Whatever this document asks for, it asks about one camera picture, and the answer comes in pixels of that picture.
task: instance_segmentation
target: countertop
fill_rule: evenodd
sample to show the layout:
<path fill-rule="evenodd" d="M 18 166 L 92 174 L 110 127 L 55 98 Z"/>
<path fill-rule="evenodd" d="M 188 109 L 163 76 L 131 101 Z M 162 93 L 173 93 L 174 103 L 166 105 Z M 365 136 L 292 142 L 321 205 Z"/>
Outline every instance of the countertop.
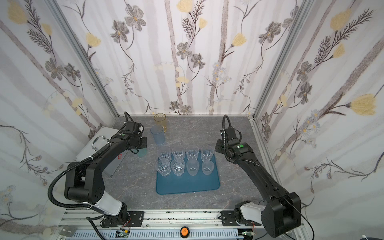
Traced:
<path fill-rule="evenodd" d="M 116 119 L 113 128 L 119 129 L 124 116 Z M 236 204 L 250 200 L 263 200 L 259 191 L 245 172 L 228 162 L 222 154 L 216 154 L 220 187 L 213 191 L 159 195 L 156 192 L 156 169 L 158 145 L 154 143 L 150 129 L 155 125 L 153 116 L 133 117 L 144 125 L 143 136 L 148 137 L 147 154 L 138 157 L 128 152 L 111 178 L 104 177 L 107 192 L 125 202 L 128 209 L 230 209 Z M 247 117 L 230 117 L 231 124 L 243 134 L 247 142 L 261 159 L 256 139 Z M 167 117 L 166 142 L 171 148 L 181 143 L 184 147 L 205 145 L 215 147 L 221 138 L 222 117 Z"/>

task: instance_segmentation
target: teal placemat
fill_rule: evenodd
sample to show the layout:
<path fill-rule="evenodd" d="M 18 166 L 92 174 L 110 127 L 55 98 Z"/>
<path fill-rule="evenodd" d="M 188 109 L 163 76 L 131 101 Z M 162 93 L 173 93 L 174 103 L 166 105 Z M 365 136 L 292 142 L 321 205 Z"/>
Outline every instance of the teal placemat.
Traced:
<path fill-rule="evenodd" d="M 212 156 L 211 161 L 215 164 L 215 169 L 209 175 L 205 175 L 201 170 L 201 156 L 197 159 L 200 163 L 199 171 L 196 175 L 189 175 L 187 169 L 181 176 L 176 176 L 173 172 L 167 177 L 163 177 L 157 172 L 156 179 L 156 192 L 158 194 L 175 194 L 185 192 L 200 192 L 216 190 L 220 187 L 220 180 L 218 178 L 217 165 L 215 155 Z M 187 156 L 184 158 L 185 164 L 187 164 Z"/>

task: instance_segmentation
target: wall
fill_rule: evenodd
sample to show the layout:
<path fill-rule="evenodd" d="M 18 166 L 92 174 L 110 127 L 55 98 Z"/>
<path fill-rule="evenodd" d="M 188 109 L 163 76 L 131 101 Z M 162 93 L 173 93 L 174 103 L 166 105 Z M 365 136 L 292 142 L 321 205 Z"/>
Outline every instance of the wall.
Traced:
<path fill-rule="evenodd" d="M 58 0 L 116 109 L 253 114 L 301 1 Z"/>
<path fill-rule="evenodd" d="M 64 213 L 51 180 L 114 118 L 43 1 L 0 13 L 0 238 L 50 239 Z"/>
<path fill-rule="evenodd" d="M 383 21 L 382 1 L 315 1 L 257 116 L 316 239 L 384 236 Z"/>

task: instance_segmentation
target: blue translucent cup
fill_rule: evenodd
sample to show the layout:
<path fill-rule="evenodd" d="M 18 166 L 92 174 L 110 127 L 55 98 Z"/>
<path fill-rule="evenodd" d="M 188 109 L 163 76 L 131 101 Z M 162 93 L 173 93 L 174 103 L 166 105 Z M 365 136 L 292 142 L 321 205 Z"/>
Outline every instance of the blue translucent cup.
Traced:
<path fill-rule="evenodd" d="M 163 126 L 154 125 L 153 127 L 151 127 L 151 134 L 157 145 L 162 145 L 166 142 Z"/>

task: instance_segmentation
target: frosted glass cup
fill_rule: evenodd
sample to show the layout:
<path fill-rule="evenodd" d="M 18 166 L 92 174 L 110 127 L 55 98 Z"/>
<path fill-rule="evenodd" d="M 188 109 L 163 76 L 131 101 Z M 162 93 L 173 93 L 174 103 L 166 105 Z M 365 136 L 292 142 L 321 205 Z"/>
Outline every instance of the frosted glass cup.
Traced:
<path fill-rule="evenodd" d="M 159 157 L 159 159 L 162 159 L 162 158 L 168 158 L 169 159 L 169 162 L 171 161 L 172 157 L 171 157 L 171 151 L 170 151 L 170 148 L 167 147 L 167 146 L 161 146 L 160 149 L 157 151 L 157 156 Z"/>
<path fill-rule="evenodd" d="M 183 146 L 175 146 L 172 148 L 172 153 L 174 158 L 184 159 L 185 148 Z"/>
<path fill-rule="evenodd" d="M 210 146 L 204 146 L 201 148 L 201 159 L 203 162 L 210 161 L 214 155 L 215 149 Z"/>
<path fill-rule="evenodd" d="M 175 158 L 170 163 L 170 166 L 172 168 L 173 173 L 176 176 L 181 176 L 184 173 L 185 169 L 185 162 L 183 158 Z"/>
<path fill-rule="evenodd" d="M 185 153 L 187 154 L 188 160 L 197 160 L 199 156 L 199 148 L 194 145 L 188 146 Z"/>
<path fill-rule="evenodd" d="M 201 164 L 201 169 L 205 175 L 209 175 L 215 169 L 215 164 L 211 161 L 204 161 L 203 164 Z"/>
<path fill-rule="evenodd" d="M 157 125 L 163 126 L 164 132 L 167 131 L 167 116 L 164 113 L 156 114 L 153 119 Z"/>
<path fill-rule="evenodd" d="M 151 134 L 157 145 L 161 145 L 166 142 L 166 137 L 161 125 L 155 125 L 151 127 Z"/>
<path fill-rule="evenodd" d="M 156 170 L 163 176 L 166 177 L 170 174 L 171 167 L 168 158 L 163 158 L 157 161 Z"/>
<path fill-rule="evenodd" d="M 189 175 L 194 176 L 199 171 L 200 163 L 198 160 L 188 160 L 187 171 Z"/>

